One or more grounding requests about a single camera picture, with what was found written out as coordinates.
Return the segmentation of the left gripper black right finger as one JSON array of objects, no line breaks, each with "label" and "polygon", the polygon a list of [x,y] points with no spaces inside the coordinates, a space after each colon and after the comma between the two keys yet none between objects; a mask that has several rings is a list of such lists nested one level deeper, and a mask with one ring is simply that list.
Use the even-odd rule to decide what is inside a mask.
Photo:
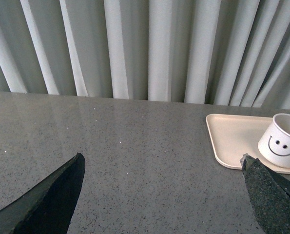
[{"label": "left gripper black right finger", "polygon": [[259,226],[267,234],[290,234],[290,180],[249,154],[240,163]]}]

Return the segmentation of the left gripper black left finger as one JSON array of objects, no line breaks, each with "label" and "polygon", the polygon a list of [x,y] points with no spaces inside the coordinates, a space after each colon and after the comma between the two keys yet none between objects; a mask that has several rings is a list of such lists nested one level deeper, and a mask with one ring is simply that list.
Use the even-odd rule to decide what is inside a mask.
[{"label": "left gripper black left finger", "polygon": [[85,174],[78,153],[20,198],[0,210],[0,234],[65,234]]}]

